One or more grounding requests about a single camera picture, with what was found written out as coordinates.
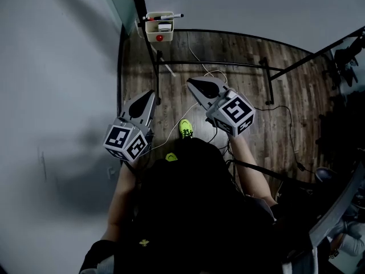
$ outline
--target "white wall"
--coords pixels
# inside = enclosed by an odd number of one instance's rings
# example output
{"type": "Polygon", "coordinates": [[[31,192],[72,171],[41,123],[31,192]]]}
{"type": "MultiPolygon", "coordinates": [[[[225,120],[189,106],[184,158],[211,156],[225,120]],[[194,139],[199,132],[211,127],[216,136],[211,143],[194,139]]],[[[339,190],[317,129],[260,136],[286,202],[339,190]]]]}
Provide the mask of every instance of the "white wall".
{"type": "Polygon", "coordinates": [[[176,29],[233,31],[317,52],[365,25],[365,0],[145,0],[176,29]]]}
{"type": "Polygon", "coordinates": [[[106,228],[107,168],[119,165],[102,138],[116,115],[118,44],[105,0],[0,0],[0,264],[9,274],[77,273],[106,228]]]}
{"type": "MultiPolygon", "coordinates": [[[[356,38],[347,38],[343,41],[341,45],[336,46],[331,49],[333,56],[335,55],[336,50],[345,49],[349,47],[356,38]]],[[[340,91],[343,95],[348,96],[350,93],[354,91],[364,91],[365,90],[365,49],[355,56],[356,60],[359,63],[359,66],[353,66],[356,77],[358,78],[358,83],[354,80],[352,81],[352,86],[348,86],[345,80],[342,80],[340,84],[340,91]]]]}

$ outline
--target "white cable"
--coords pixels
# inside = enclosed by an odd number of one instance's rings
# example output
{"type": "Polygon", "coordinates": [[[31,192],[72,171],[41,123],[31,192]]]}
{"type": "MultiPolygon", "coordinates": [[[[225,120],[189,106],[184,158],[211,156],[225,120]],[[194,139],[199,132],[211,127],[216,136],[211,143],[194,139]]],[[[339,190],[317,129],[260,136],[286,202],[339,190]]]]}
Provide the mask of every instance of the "white cable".
{"type": "Polygon", "coordinates": [[[210,71],[208,73],[206,73],[204,76],[207,76],[208,74],[212,74],[213,72],[220,72],[223,74],[224,78],[226,79],[226,81],[224,83],[227,83],[228,79],[227,79],[227,76],[221,71],[221,70],[213,70],[213,71],[210,71]]]}
{"type": "MultiPolygon", "coordinates": [[[[190,52],[193,54],[193,56],[194,56],[194,57],[195,57],[198,61],[200,61],[200,60],[199,60],[199,58],[197,57],[197,55],[196,55],[196,54],[194,54],[193,50],[190,48],[190,37],[189,37],[189,32],[187,31],[187,33],[188,33],[188,47],[189,47],[189,50],[190,50],[190,52]]],[[[222,71],[220,71],[220,70],[208,71],[208,69],[207,69],[207,68],[205,68],[204,64],[202,64],[202,66],[203,66],[203,68],[205,69],[205,71],[207,72],[204,76],[207,76],[208,74],[210,74],[210,76],[214,77],[214,76],[212,75],[212,72],[220,72],[220,73],[222,73],[222,74],[223,74],[224,78],[226,79],[225,83],[227,83],[227,81],[228,81],[227,76],[226,76],[226,75],[225,75],[222,71]]]]}
{"type": "MultiPolygon", "coordinates": [[[[167,143],[167,141],[169,140],[169,138],[170,138],[170,136],[171,136],[171,133],[172,133],[172,131],[176,128],[176,126],[177,126],[177,124],[179,124],[179,122],[184,118],[184,116],[194,107],[194,106],[196,106],[198,103],[195,103],[195,104],[193,104],[191,107],[189,107],[189,109],[186,111],[186,113],[184,114],[184,115],[182,115],[182,117],[180,118],[180,120],[178,120],[177,121],[177,123],[172,127],[172,129],[171,129],[171,131],[170,131],[170,133],[169,133],[169,135],[167,136],[167,139],[166,139],[166,141],[163,143],[163,144],[161,144],[161,145],[158,145],[158,146],[156,146],[156,147],[154,147],[153,149],[151,149],[151,151],[152,150],[155,150],[155,149],[157,149],[157,148],[159,148],[159,147],[161,147],[161,146],[163,146],[163,145],[165,145],[166,143],[167,143]]],[[[147,151],[147,152],[145,152],[145,153],[143,153],[143,154],[141,154],[140,156],[143,156],[143,155],[145,155],[145,154],[147,154],[147,153],[149,153],[149,151],[147,151]]]]}
{"type": "MultiPolygon", "coordinates": [[[[151,45],[151,48],[152,48],[152,51],[154,51],[155,54],[157,55],[157,50],[155,49],[155,47],[151,45]]],[[[170,73],[171,73],[172,76],[176,77],[175,73],[171,70],[171,68],[168,65],[165,64],[165,67],[167,68],[167,70],[170,71],[170,73]]]]}
{"type": "MultiPolygon", "coordinates": [[[[189,32],[187,31],[187,33],[188,33],[188,47],[189,47],[189,50],[190,50],[190,52],[192,52],[192,54],[193,54],[193,56],[195,57],[195,59],[197,59],[198,61],[200,61],[200,60],[199,60],[199,58],[196,56],[196,54],[194,54],[194,52],[193,52],[192,48],[190,48],[190,37],[189,37],[189,32]]],[[[205,71],[206,71],[206,72],[209,72],[209,71],[208,71],[208,69],[207,69],[207,68],[205,68],[204,64],[202,64],[202,66],[203,66],[203,68],[205,69],[205,71]]]]}

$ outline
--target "black cable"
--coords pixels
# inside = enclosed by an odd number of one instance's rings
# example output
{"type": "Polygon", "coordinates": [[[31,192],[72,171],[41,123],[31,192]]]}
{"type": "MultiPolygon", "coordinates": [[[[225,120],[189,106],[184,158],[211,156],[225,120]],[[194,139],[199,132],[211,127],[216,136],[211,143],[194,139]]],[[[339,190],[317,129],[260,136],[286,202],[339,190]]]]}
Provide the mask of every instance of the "black cable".
{"type": "Polygon", "coordinates": [[[218,149],[223,149],[223,148],[227,148],[227,146],[228,146],[228,144],[227,144],[226,146],[223,146],[223,147],[221,147],[221,148],[218,148],[218,149]]]}
{"type": "Polygon", "coordinates": [[[135,176],[139,176],[138,170],[136,170],[134,167],[132,167],[129,162],[123,161],[124,164],[129,168],[129,170],[134,174],[135,176]]]}
{"type": "Polygon", "coordinates": [[[224,155],[227,153],[228,149],[229,149],[229,148],[227,148],[227,150],[226,150],[226,151],[222,154],[222,156],[224,156],[224,155]]]}
{"type": "Polygon", "coordinates": [[[226,164],[230,164],[231,162],[237,163],[237,164],[239,164],[241,166],[244,166],[244,167],[252,168],[253,170],[259,171],[259,172],[261,172],[265,175],[268,175],[268,176],[272,176],[273,178],[276,178],[276,179],[281,180],[281,181],[286,181],[286,182],[289,182],[289,183],[299,184],[299,186],[301,188],[304,188],[304,189],[307,189],[307,190],[313,190],[315,187],[318,186],[316,183],[307,183],[307,182],[303,182],[301,180],[292,179],[288,176],[281,175],[281,174],[278,174],[277,172],[268,170],[267,168],[255,166],[253,164],[242,162],[242,161],[237,160],[237,159],[234,159],[234,160],[229,159],[229,160],[226,161],[226,164]]]}
{"type": "MultiPolygon", "coordinates": [[[[228,142],[227,142],[227,150],[224,152],[223,156],[226,154],[226,152],[228,151],[228,153],[232,156],[232,160],[234,160],[234,156],[233,156],[233,153],[230,149],[230,146],[229,146],[229,139],[228,139],[228,142]]],[[[229,168],[229,165],[230,165],[230,162],[232,162],[232,160],[227,160],[226,161],[226,164],[227,164],[227,169],[229,168]]],[[[231,181],[232,183],[234,184],[234,186],[236,187],[236,190],[242,194],[242,191],[241,189],[239,188],[239,186],[237,185],[236,183],[236,164],[235,162],[233,162],[233,175],[230,174],[230,178],[231,178],[231,181]]]]}
{"type": "Polygon", "coordinates": [[[273,111],[273,110],[276,110],[277,108],[279,107],[284,107],[286,108],[288,111],[289,111],[289,117],[290,117],[290,125],[289,125],[289,137],[290,137],[290,142],[291,142],[291,147],[293,149],[293,154],[294,154],[294,159],[295,159],[295,162],[297,163],[297,167],[301,170],[301,171],[308,171],[310,172],[311,174],[314,174],[314,172],[310,171],[310,170],[307,170],[303,164],[301,164],[299,161],[297,161],[297,156],[295,155],[295,149],[294,149],[294,142],[293,142],[293,139],[291,137],[291,127],[292,127],[292,123],[293,123],[293,120],[291,118],[291,111],[290,109],[287,107],[287,106],[283,106],[283,105],[280,105],[280,106],[277,106],[277,107],[274,107],[274,108],[266,108],[266,109],[261,109],[261,108],[257,108],[257,107],[254,107],[256,110],[259,110],[259,111],[273,111]]]}
{"type": "Polygon", "coordinates": [[[217,136],[217,134],[218,134],[218,128],[216,127],[216,133],[215,133],[215,135],[213,136],[213,138],[211,138],[211,140],[208,143],[212,142],[212,140],[217,136]]]}
{"type": "Polygon", "coordinates": [[[142,166],[142,168],[139,171],[143,171],[144,169],[147,168],[147,165],[149,163],[149,160],[151,159],[151,152],[152,152],[152,143],[149,144],[149,149],[148,149],[148,159],[147,162],[145,163],[144,166],[142,166]]]}

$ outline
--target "person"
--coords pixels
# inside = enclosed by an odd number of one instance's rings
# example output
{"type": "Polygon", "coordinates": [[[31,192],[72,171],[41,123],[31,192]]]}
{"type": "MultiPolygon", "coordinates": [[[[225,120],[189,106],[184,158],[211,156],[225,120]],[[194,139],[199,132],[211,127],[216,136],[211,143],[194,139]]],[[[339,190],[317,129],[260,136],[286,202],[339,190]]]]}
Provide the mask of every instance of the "person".
{"type": "Polygon", "coordinates": [[[351,204],[345,214],[328,234],[331,242],[331,256],[341,250],[350,256],[358,256],[365,251],[365,223],[359,208],[351,204]]]}
{"type": "MultiPolygon", "coordinates": [[[[188,120],[179,128],[176,152],[155,161],[139,191],[122,166],[107,230],[80,273],[282,273],[271,234],[280,210],[263,174],[237,166],[242,193],[220,150],[194,138],[188,120]]],[[[229,141],[256,165],[243,136],[229,141]]]]}

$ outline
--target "person's arm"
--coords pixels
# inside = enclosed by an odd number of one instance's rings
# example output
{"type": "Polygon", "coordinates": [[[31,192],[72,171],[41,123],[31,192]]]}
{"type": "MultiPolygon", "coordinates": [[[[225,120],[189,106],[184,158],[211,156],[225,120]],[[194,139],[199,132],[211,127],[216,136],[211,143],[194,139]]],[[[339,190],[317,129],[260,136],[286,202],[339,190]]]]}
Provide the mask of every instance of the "person's arm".
{"type": "MultiPolygon", "coordinates": [[[[137,162],[130,163],[136,168],[137,162]]],[[[134,209],[134,189],[136,178],[129,168],[123,164],[114,196],[109,207],[108,227],[102,240],[118,241],[123,237],[123,231],[129,226],[133,217],[134,209]]]]}
{"type": "Polygon", "coordinates": [[[344,234],[342,244],[339,249],[350,256],[360,255],[365,250],[365,225],[352,221],[347,223],[347,232],[344,234]]]}
{"type": "Polygon", "coordinates": [[[341,233],[331,242],[331,250],[340,249],[350,256],[360,255],[365,250],[364,241],[341,233]]]}
{"type": "MultiPolygon", "coordinates": [[[[255,166],[257,165],[242,135],[236,138],[229,136],[229,141],[234,158],[255,166]]],[[[269,185],[261,172],[239,165],[237,165],[237,171],[244,193],[263,199],[269,206],[277,204],[271,196],[269,185]]]]}

